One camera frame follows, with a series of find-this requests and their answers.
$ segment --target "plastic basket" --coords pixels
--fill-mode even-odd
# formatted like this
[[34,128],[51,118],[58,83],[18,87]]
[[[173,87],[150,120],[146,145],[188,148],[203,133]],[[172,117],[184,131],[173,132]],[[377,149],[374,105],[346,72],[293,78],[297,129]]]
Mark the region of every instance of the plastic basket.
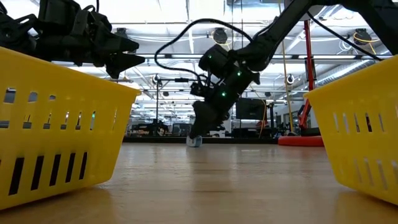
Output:
[[140,91],[4,48],[0,68],[0,209],[109,180]]
[[307,93],[337,181],[398,205],[398,56]]

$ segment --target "red base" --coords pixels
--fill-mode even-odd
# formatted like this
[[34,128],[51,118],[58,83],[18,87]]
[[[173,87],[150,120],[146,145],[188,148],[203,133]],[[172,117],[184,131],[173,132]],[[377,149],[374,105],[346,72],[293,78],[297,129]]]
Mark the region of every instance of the red base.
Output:
[[306,146],[323,147],[325,146],[321,136],[301,137],[301,136],[281,136],[278,139],[280,146]]

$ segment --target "wooden tabletop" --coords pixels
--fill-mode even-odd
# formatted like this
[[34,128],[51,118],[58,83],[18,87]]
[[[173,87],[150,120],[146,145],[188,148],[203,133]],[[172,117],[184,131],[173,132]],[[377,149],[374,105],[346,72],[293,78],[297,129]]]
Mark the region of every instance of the wooden tabletop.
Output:
[[7,224],[398,223],[338,184],[323,148],[123,144],[102,185],[0,212]]

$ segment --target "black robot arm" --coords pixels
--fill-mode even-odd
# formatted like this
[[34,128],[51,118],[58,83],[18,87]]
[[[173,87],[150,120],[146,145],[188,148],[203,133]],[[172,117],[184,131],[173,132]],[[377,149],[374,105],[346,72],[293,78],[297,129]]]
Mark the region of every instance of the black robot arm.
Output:
[[228,111],[250,83],[259,84],[259,74],[255,72],[268,66],[279,44],[312,6],[335,4],[360,13],[391,53],[398,53],[398,7],[391,0],[294,0],[267,31],[246,47],[227,52],[214,45],[202,56],[200,68],[217,76],[220,82],[213,88],[193,84],[191,94],[205,100],[193,104],[196,119],[190,138],[202,135],[212,124],[228,118]]
[[143,63],[145,58],[134,55],[139,44],[113,34],[108,18],[91,8],[73,0],[41,0],[38,17],[13,19],[0,2],[0,47],[48,61],[105,66],[112,78]]

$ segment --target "red pole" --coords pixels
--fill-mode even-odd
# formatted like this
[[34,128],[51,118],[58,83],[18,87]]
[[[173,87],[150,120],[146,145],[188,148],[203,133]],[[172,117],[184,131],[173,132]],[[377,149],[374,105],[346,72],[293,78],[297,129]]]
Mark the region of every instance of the red pole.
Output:
[[313,65],[312,65],[312,50],[311,50],[311,32],[310,32],[310,20],[304,21],[304,32],[305,32],[305,45],[307,46],[307,68],[308,68],[308,90],[313,90],[315,85],[313,81]]
[[[308,72],[308,90],[311,91],[315,88],[315,83],[313,80],[313,70],[312,70],[312,50],[311,50],[311,32],[310,32],[310,20],[304,21],[304,32],[305,32],[305,44],[307,46],[307,72]],[[307,99],[305,101],[305,106],[302,114],[299,118],[299,126],[301,129],[307,128],[307,118],[311,110],[310,101]]]

